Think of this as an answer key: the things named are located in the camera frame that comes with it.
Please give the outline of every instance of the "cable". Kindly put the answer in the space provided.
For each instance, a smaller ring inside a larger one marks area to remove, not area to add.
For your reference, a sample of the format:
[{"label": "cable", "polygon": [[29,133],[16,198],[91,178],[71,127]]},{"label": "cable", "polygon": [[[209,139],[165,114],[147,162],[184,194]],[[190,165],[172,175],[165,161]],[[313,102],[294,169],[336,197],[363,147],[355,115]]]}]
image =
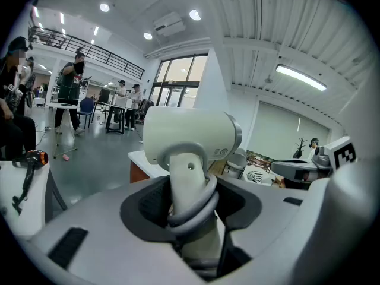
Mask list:
[{"label": "cable", "polygon": [[42,138],[45,136],[45,134],[46,134],[46,131],[44,132],[44,134],[42,134],[41,139],[40,139],[40,142],[39,142],[38,144],[36,144],[36,147],[41,143]]},{"label": "cable", "polygon": [[167,163],[170,155],[179,153],[193,153],[200,156],[205,178],[209,180],[201,196],[186,211],[167,218],[168,229],[175,236],[184,237],[191,234],[213,214],[219,201],[219,193],[215,191],[217,185],[215,175],[207,174],[207,154],[201,144],[197,142],[181,142],[171,145],[157,156],[157,162],[161,168],[169,171]]}]

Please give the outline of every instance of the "glass door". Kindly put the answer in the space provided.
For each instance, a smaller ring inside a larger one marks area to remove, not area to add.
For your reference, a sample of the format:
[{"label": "glass door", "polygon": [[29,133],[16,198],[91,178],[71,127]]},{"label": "glass door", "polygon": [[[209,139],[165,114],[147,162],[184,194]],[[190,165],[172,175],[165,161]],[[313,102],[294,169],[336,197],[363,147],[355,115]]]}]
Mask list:
[{"label": "glass door", "polygon": [[182,93],[182,87],[173,87],[171,88],[169,100],[167,101],[168,107],[177,107],[179,103],[179,99]]},{"label": "glass door", "polygon": [[168,100],[169,94],[170,94],[170,89],[171,88],[162,88],[162,93],[161,93],[161,97],[160,97],[160,101],[159,101],[160,107],[166,106],[166,103],[167,103],[167,100]]}]

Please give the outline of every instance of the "beam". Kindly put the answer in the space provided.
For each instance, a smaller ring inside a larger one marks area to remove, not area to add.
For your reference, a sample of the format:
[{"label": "beam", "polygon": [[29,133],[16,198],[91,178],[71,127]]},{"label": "beam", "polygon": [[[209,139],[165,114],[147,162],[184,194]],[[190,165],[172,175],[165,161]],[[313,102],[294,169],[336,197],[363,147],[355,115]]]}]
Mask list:
[{"label": "beam", "polygon": [[[278,45],[276,43],[265,40],[225,37],[223,44],[225,48],[244,48],[274,55],[279,53]],[[327,76],[330,76],[333,81],[335,81],[341,88],[347,90],[350,94],[356,92],[356,88],[351,85],[350,81],[335,72],[328,65],[315,59],[314,57],[309,56],[308,54],[292,49],[291,47],[284,46],[281,51],[281,56],[294,60],[305,67],[315,68],[317,71],[323,72]]]}]

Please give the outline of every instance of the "floor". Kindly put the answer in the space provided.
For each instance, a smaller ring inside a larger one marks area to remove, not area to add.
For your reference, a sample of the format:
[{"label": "floor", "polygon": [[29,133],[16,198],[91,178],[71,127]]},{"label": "floor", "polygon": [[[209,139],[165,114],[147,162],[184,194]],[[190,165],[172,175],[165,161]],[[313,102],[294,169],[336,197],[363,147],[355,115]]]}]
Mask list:
[{"label": "floor", "polygon": [[[37,131],[45,126],[54,127],[53,113],[48,108],[34,107],[27,116],[34,119]],[[72,144],[68,118],[68,115],[64,115],[61,137],[65,144]],[[137,124],[136,131],[125,131],[124,135],[114,132],[106,134],[105,125],[100,124],[104,118],[104,113],[96,113],[90,129],[87,128],[85,133],[75,137],[78,150],[67,153],[68,161],[62,156],[53,158],[55,133],[52,129],[45,134],[36,133],[37,143],[40,142],[37,149],[47,152],[54,180],[68,207],[97,192],[128,185],[128,153],[143,150],[143,145],[139,142],[143,135],[142,125]],[[80,127],[83,128],[84,116],[81,116],[80,121]]]}]

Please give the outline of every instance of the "black slot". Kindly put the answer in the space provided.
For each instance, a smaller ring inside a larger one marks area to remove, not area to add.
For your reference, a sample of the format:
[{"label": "black slot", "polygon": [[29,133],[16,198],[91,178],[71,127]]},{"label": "black slot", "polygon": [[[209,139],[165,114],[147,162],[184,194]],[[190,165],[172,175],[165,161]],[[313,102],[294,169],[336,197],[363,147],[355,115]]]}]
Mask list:
[{"label": "black slot", "polygon": [[66,269],[82,245],[88,231],[81,228],[70,228],[49,252],[48,257],[57,265]]},{"label": "black slot", "polygon": [[295,198],[295,197],[285,197],[283,202],[288,202],[289,204],[293,204],[296,206],[301,206],[302,199]]}]

